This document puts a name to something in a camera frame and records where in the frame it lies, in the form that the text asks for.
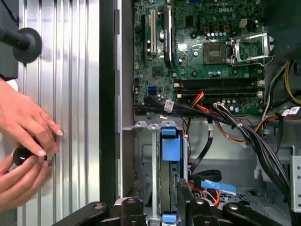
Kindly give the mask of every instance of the motherboard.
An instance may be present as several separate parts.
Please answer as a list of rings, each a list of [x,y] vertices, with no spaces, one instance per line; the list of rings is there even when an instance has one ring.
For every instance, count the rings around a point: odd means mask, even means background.
[[[262,113],[273,40],[260,0],[135,0],[134,15],[135,105],[151,95],[190,106],[203,91],[203,106]]]

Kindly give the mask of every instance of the sata port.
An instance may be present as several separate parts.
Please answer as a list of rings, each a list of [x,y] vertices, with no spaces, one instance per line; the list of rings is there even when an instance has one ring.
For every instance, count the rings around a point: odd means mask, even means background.
[[[149,86],[148,93],[149,93],[149,95],[156,95],[157,94],[157,86]]]

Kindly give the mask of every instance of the pcie slot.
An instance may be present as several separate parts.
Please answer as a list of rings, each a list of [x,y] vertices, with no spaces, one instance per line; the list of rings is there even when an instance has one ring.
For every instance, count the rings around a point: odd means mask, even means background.
[[[174,88],[184,89],[246,89],[248,87],[257,87],[256,78],[238,78],[238,79],[203,79],[203,80],[177,80]]]
[[[256,97],[258,96],[258,89],[233,89],[233,90],[179,90],[177,98],[193,98],[196,97],[201,91],[205,92],[206,97]]]
[[[150,53],[155,55],[157,53],[157,35],[156,35],[156,10],[150,11]]]
[[[172,10],[172,6],[168,5],[164,12],[164,62],[169,69],[174,68],[174,18]]]
[[[141,57],[145,61],[145,15],[141,15]]]

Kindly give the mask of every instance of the screw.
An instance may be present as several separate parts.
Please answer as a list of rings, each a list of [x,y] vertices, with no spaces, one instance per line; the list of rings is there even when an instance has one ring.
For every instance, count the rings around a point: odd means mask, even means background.
[[[102,204],[97,204],[96,206],[94,206],[94,209],[97,209],[97,210],[99,210],[99,209],[101,209],[103,207],[103,205]]]
[[[238,207],[236,205],[230,204],[229,207],[231,210],[238,210]]]
[[[196,202],[197,202],[197,204],[199,204],[199,205],[202,205],[202,204],[204,204],[204,201],[203,201],[203,200],[201,200],[201,199],[196,199]]]

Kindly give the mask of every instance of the black stand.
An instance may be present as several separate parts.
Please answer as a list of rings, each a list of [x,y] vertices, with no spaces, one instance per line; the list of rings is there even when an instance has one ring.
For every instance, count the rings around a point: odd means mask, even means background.
[[[12,46],[14,57],[23,64],[35,61],[42,51],[42,38],[32,28],[15,32],[0,24],[0,42]]]

